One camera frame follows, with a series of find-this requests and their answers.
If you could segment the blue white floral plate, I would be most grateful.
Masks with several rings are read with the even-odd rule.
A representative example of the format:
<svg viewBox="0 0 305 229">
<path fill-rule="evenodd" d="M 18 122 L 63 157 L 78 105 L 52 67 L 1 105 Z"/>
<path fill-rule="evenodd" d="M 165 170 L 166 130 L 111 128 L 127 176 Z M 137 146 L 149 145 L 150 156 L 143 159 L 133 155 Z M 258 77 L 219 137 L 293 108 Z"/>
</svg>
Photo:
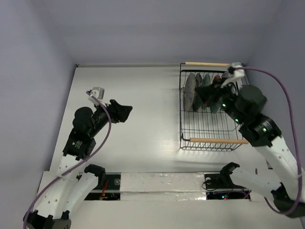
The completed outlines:
<svg viewBox="0 0 305 229">
<path fill-rule="evenodd" d="M 228 72 L 224 72 L 224 73 L 222 74 L 221 78 L 222 78 L 222 80 L 223 80 L 224 82 L 227 82 L 228 79 L 230 78 L 230 74 L 229 74 Z"/>
</svg>

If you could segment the red teal flower plate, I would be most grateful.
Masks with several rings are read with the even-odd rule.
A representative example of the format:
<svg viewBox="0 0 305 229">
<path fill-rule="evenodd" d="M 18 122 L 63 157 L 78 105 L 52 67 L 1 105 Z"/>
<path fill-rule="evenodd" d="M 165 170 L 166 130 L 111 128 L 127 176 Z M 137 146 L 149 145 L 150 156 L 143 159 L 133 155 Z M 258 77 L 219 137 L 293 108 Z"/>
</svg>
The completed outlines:
<svg viewBox="0 0 305 229">
<path fill-rule="evenodd" d="M 214 79 L 213 79 L 213 83 L 216 82 L 216 81 L 219 81 L 219 80 L 221 80 L 221 76 L 220 75 L 216 75 L 214 77 Z M 218 112 L 218 110 L 219 110 L 219 107 L 218 107 L 217 104 L 211 104 L 210 109 L 211 109 L 211 113 L 212 114 L 216 114 Z"/>
</svg>

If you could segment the dark blue blossom plate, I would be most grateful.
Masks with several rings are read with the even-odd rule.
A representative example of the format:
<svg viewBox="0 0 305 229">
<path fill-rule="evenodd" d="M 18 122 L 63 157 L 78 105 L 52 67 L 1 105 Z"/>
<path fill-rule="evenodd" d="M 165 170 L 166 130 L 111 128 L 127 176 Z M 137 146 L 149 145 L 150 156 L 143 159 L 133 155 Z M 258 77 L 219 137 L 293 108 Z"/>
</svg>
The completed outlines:
<svg viewBox="0 0 305 229">
<path fill-rule="evenodd" d="M 196 79 L 196 87 L 202 87 L 203 78 L 200 73 L 196 74 L 195 79 Z M 200 99 L 200 96 L 198 95 L 197 92 L 195 92 L 195 98 L 194 98 L 194 102 L 192 105 L 193 111 L 197 112 L 201 108 L 201 105 L 202 105 L 202 101 Z"/>
</svg>

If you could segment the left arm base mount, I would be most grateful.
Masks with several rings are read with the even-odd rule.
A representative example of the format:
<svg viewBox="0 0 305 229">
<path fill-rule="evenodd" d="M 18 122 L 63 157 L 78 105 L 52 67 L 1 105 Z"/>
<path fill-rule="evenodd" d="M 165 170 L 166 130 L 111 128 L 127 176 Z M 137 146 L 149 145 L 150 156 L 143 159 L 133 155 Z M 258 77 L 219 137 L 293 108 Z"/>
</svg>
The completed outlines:
<svg viewBox="0 0 305 229">
<path fill-rule="evenodd" d="M 88 201 L 116 201 L 121 199 L 121 173 L 106 174 L 103 184 L 99 184 L 85 198 Z"/>
</svg>

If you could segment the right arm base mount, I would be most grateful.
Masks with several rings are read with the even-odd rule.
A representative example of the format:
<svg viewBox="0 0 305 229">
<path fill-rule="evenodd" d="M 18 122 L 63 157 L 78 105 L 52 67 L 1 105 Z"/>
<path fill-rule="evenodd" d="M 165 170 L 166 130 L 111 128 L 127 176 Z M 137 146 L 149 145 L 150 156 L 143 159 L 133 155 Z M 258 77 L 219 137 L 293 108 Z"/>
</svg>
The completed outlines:
<svg viewBox="0 0 305 229">
<path fill-rule="evenodd" d="M 237 163 L 231 162 L 225 165 L 218 173 L 214 172 L 204 175 L 202 189 L 206 191 L 207 200 L 251 200 L 251 191 L 245 187 L 235 185 L 230 178 L 233 170 L 239 167 Z"/>
</svg>

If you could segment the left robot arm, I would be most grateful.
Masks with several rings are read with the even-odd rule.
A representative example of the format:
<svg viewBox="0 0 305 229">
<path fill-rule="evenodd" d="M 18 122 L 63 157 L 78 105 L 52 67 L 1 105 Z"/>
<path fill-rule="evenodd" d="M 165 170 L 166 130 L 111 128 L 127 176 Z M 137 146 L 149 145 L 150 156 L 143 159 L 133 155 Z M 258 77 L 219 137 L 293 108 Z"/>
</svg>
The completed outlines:
<svg viewBox="0 0 305 229">
<path fill-rule="evenodd" d="M 95 136 L 107 125 L 124 123 L 132 106 L 115 100 L 103 105 L 94 96 L 96 110 L 81 107 L 74 113 L 73 128 L 63 149 L 56 177 L 35 198 L 23 218 L 25 229 L 69 229 L 71 216 L 94 188 L 105 184 L 105 168 L 87 164 L 99 148 Z"/>
</svg>

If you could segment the grey deer plate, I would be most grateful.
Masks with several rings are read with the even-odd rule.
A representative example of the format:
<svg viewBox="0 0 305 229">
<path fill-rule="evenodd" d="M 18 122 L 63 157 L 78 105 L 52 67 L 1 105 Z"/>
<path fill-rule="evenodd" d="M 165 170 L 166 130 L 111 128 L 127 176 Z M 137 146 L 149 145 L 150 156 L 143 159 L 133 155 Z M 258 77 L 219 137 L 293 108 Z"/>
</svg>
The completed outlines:
<svg viewBox="0 0 305 229">
<path fill-rule="evenodd" d="M 195 99 L 196 79 L 193 73 L 190 73 L 184 85 L 183 107 L 185 111 L 190 111 Z"/>
</svg>

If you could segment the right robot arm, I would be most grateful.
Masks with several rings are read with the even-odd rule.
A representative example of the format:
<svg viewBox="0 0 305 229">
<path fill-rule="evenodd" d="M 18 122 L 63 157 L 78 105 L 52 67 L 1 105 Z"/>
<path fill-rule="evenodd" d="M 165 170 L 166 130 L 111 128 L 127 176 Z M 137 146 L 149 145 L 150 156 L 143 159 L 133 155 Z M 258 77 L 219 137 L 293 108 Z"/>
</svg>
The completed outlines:
<svg viewBox="0 0 305 229">
<path fill-rule="evenodd" d="M 236 163 L 229 163 L 221 170 L 219 181 L 224 187 L 243 186 L 263 196 L 275 205 L 274 211 L 289 218 L 305 215 L 303 192 L 304 170 L 285 143 L 276 123 L 261 110 L 267 98 L 261 90 L 245 85 L 233 93 L 230 86 L 220 83 L 197 87 L 197 95 L 206 105 L 216 104 L 237 124 L 239 132 L 248 143 L 270 164 L 279 181 L 253 175 Z"/>
</svg>

